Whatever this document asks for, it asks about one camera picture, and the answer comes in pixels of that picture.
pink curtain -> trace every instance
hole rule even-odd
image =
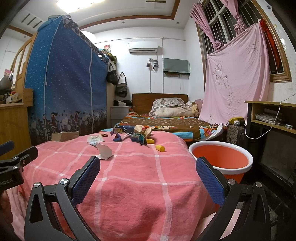
[[[224,44],[220,41],[216,41],[214,39],[213,32],[210,28],[209,22],[207,21],[207,18],[205,16],[205,12],[202,8],[202,5],[199,3],[195,3],[193,5],[193,8],[191,9],[191,16],[194,19],[195,22],[200,26],[200,28],[205,32],[205,34],[209,37],[214,50],[220,49]]]
[[[237,21],[237,24],[234,25],[234,30],[239,35],[243,31],[246,30],[244,22],[239,14],[239,8],[237,5],[237,0],[220,0],[231,13],[232,16],[234,16],[235,20]]]
[[[200,120],[226,123],[247,118],[245,100],[266,101],[269,87],[269,57],[260,23],[207,57],[205,95]]]

colorful bedsheet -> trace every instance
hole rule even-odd
[[[218,125],[211,125],[194,117],[154,118],[129,112],[116,126],[143,125],[153,130],[162,130],[181,137],[184,141],[198,141],[217,131]]]
[[[103,241],[189,241],[200,219],[213,213],[214,204],[195,170],[195,159],[184,141],[164,131],[152,133],[155,143],[141,146],[104,137],[113,156],[101,160],[101,170],[84,201],[77,205],[86,223]],[[19,191],[29,199],[32,186],[56,184],[70,178],[99,151],[88,136],[37,146],[39,156],[24,167]],[[63,229],[71,235],[54,204]]]

metal screw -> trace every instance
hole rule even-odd
[[[228,179],[228,181],[227,181],[230,185],[234,185],[235,184],[235,180],[233,180],[233,179]]]
[[[256,187],[260,188],[262,187],[262,184],[260,182],[256,182]]]
[[[66,178],[63,178],[62,180],[60,180],[60,184],[66,184],[68,182],[68,179]]]
[[[36,183],[34,183],[34,187],[35,188],[37,188],[37,187],[39,187],[40,186],[40,182],[36,182]]]

white cabinet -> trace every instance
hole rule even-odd
[[[128,110],[131,106],[112,106],[111,107],[111,125],[114,127],[118,122],[122,121],[122,119],[128,113]]]

blue gripper pad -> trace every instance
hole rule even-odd
[[[97,157],[94,158],[93,161],[89,164],[89,166],[81,175],[81,178],[76,182],[75,186],[73,186],[71,201],[74,204],[74,206],[82,203],[92,183],[98,175],[100,167],[100,160]]]
[[[14,147],[15,147],[15,144],[13,143],[13,141],[8,141],[8,142],[5,142],[4,144],[0,145],[0,156],[13,150]]]
[[[196,171],[200,176],[205,188],[207,189],[208,193],[210,194],[214,203],[222,204],[225,201],[224,197],[224,188],[215,177],[213,172],[209,169],[209,167],[205,164],[203,159],[200,157],[196,160]]]

